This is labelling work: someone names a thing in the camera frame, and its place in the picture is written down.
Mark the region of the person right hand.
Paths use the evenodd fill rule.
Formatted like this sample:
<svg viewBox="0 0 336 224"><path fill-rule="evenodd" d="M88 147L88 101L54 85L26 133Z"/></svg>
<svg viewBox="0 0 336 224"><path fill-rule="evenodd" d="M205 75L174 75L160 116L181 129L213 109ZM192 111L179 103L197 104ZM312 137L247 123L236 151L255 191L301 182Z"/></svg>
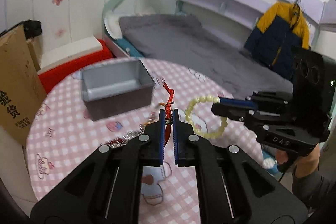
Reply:
<svg viewBox="0 0 336 224"><path fill-rule="evenodd" d="M279 164L284 164L289 160L288 154L282 150L276 150L276 160ZM307 156L300 156L294 163L294 175L296 178L309 176L318 169L320 157L319 144Z"/></svg>

